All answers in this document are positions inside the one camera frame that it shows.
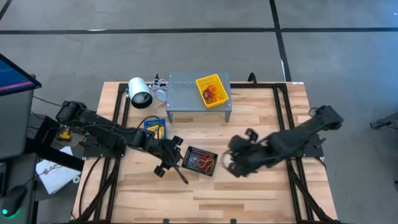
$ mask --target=black tray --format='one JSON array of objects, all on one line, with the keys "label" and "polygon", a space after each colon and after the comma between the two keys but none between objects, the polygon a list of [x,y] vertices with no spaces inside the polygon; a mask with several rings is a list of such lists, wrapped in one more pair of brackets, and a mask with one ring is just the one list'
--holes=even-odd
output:
[{"label": "black tray", "polygon": [[217,157],[218,155],[215,153],[188,146],[182,167],[212,177],[217,164]]}]

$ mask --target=wooden tabletop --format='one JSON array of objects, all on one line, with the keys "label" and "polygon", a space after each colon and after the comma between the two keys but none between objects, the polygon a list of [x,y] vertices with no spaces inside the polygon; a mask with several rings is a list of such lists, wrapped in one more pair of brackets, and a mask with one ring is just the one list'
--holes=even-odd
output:
[{"label": "wooden tabletop", "polygon": [[[99,115],[112,119],[118,86],[118,82],[104,83],[97,110]],[[303,84],[287,83],[287,86],[295,125],[298,125],[309,119],[307,94]],[[174,113],[174,122],[167,123],[167,136],[173,138],[177,135],[184,139],[181,145],[182,155],[188,146],[220,155],[227,150],[231,137],[235,134],[243,136],[247,128],[257,131],[260,138],[279,131],[271,89],[233,88],[231,97],[233,110],[228,123],[224,121],[224,113]],[[280,98],[285,126],[289,127],[282,93]],[[125,97],[121,103],[119,123],[123,115],[124,100]],[[153,114],[167,120],[164,106],[158,110],[153,108],[154,106],[139,110],[131,106],[127,126],[135,127],[143,118]],[[76,217],[81,188],[95,160],[92,158],[85,162],[73,208]],[[99,161],[88,180],[82,210],[98,192],[103,161],[104,159]],[[295,221],[285,162],[270,169],[261,168],[258,174],[247,178],[235,178],[220,166],[220,162],[219,160],[216,165],[213,177],[181,168],[189,180],[189,185],[185,185],[172,169],[163,178],[157,177],[153,173],[155,166],[160,164],[157,158],[127,149],[121,160],[112,222],[160,223],[164,218],[182,223],[226,223],[232,218],[237,219],[238,223]],[[337,218],[325,168],[312,158],[304,158],[303,163],[310,193],[326,214]],[[301,193],[298,196],[302,216],[306,218]],[[105,217],[107,203],[108,194],[103,202],[102,218]]]}]

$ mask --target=computer monitor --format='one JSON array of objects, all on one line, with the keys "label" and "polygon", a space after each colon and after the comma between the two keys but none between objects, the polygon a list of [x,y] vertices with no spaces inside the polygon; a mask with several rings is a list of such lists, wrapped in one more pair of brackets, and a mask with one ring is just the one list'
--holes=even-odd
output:
[{"label": "computer monitor", "polygon": [[0,54],[0,96],[40,87],[34,77]]}]

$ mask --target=yellow basket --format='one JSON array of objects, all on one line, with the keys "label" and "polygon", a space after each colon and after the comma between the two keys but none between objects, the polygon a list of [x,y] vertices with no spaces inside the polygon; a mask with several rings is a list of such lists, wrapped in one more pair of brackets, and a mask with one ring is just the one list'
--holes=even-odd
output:
[{"label": "yellow basket", "polygon": [[[197,85],[198,85],[198,89],[199,89],[199,94],[207,108],[212,108],[212,107],[215,107],[218,105],[222,105],[223,103],[225,103],[228,100],[228,95],[226,94],[224,86],[217,74],[209,75],[207,77],[197,79]],[[215,96],[220,99],[214,103],[207,103],[205,98],[203,97],[203,92],[210,85],[213,85],[217,89]]]}]

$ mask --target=gray floor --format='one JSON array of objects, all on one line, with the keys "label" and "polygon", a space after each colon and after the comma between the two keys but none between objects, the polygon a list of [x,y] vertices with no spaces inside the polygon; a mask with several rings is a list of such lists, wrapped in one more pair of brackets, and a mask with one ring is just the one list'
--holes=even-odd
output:
[{"label": "gray floor", "polygon": [[[5,3],[0,0],[0,7]],[[398,2],[276,0],[282,27],[398,27]],[[13,0],[0,30],[273,27],[265,0]],[[369,122],[398,111],[398,32],[283,34],[293,81],[310,104],[345,118],[322,134],[339,219],[397,223],[397,131]],[[0,35],[0,53],[30,73],[50,101],[84,101],[96,109],[104,81],[156,73],[217,71],[245,80],[284,80],[275,34]],[[34,101],[36,113],[58,108]],[[39,205],[38,223],[68,220],[76,186]]]}]

